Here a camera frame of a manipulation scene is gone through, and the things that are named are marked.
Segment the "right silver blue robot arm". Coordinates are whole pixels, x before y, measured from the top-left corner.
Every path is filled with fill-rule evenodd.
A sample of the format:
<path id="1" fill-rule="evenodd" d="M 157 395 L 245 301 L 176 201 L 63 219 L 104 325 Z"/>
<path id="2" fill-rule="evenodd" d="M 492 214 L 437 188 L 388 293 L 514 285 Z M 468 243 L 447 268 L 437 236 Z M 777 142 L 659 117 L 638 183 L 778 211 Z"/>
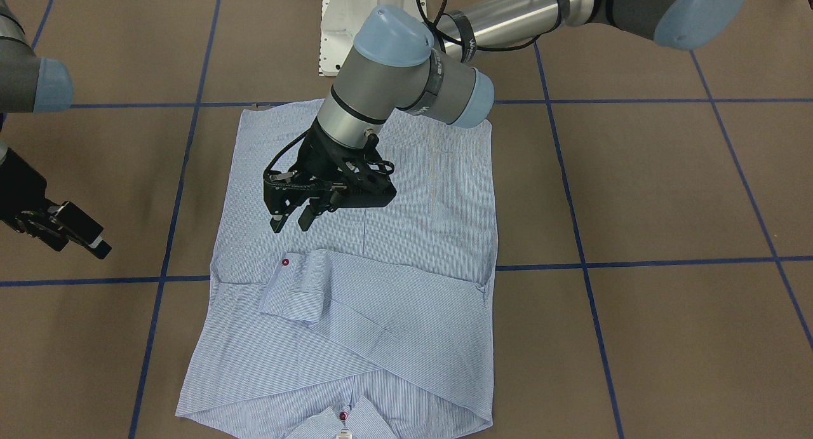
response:
<path id="1" fill-rule="evenodd" d="M 49 114 L 70 108 L 74 87 L 63 62 L 41 58 L 22 23 L 1 0 L 1 109 L 3 114 Z M 76 203 L 53 202 L 47 180 L 6 142 L 1 146 L 1 219 L 56 252 L 73 242 L 105 259 L 111 246 L 104 227 Z"/>

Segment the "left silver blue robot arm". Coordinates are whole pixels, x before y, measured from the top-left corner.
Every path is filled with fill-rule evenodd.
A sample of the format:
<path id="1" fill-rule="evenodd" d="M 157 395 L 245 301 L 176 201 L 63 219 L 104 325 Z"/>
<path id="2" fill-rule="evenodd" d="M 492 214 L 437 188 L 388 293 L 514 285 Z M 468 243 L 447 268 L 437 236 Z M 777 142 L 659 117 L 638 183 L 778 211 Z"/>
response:
<path id="1" fill-rule="evenodd" d="M 395 110 L 473 128 L 494 105 L 494 84 L 471 62 L 479 52 L 528 48 L 562 26 L 604 24 L 656 45 L 691 51 L 735 19 L 744 0 L 485 0 L 439 10 L 435 20 L 403 8 L 372 8 L 314 121 L 291 146 L 286 172 L 262 173 L 270 226 L 279 233 L 299 207 L 307 231 L 338 208 L 380 208 L 395 198 L 392 162 L 377 152 Z"/>

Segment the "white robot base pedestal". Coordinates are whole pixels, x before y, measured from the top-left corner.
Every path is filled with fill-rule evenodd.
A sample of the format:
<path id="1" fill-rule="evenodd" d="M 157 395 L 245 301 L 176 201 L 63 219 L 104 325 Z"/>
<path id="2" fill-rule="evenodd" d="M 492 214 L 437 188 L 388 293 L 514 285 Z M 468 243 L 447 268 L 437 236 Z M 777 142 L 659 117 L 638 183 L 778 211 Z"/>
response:
<path id="1" fill-rule="evenodd" d="M 423 63 L 435 38 L 425 0 L 321 0 L 318 73 L 336 77 L 352 50 L 378 64 Z"/>

